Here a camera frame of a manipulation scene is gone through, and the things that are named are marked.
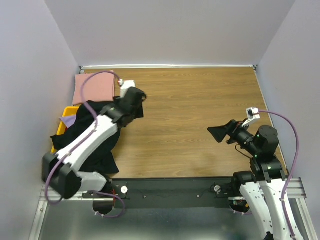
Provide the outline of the black t-shirt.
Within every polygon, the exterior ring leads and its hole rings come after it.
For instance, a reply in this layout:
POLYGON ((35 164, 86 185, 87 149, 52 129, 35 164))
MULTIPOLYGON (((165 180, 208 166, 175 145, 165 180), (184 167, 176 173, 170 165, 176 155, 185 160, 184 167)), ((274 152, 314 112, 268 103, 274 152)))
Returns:
POLYGON ((80 173, 117 174, 112 150, 121 129, 143 118, 143 98, 119 97, 114 101, 86 101, 77 110, 73 125, 51 137, 54 155, 43 157, 43 175, 78 178, 80 173))

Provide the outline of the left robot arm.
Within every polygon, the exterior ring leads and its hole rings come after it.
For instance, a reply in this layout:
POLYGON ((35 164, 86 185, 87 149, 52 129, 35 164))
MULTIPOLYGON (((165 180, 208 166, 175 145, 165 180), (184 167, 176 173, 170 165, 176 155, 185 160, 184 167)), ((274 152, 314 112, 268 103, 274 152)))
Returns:
POLYGON ((62 199, 70 199, 81 191, 95 192, 104 198, 110 194, 111 185, 98 172, 81 172, 88 157, 119 129, 143 117, 143 102, 147 95, 136 87, 129 87, 118 101, 93 113, 94 122, 71 144, 55 154, 42 158, 42 180, 45 192, 52 188, 62 199))

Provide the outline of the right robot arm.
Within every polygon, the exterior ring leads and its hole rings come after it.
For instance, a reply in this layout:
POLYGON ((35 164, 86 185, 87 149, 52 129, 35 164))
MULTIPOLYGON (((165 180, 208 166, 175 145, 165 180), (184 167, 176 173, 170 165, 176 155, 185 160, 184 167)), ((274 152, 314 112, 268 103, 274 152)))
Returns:
POLYGON ((251 154, 251 170, 234 173, 230 191, 244 197, 263 240, 302 240, 286 191, 289 178, 276 156, 278 132, 262 125, 252 135, 248 128, 245 122, 231 120, 207 129, 218 143, 229 137, 227 144, 237 143, 251 154))

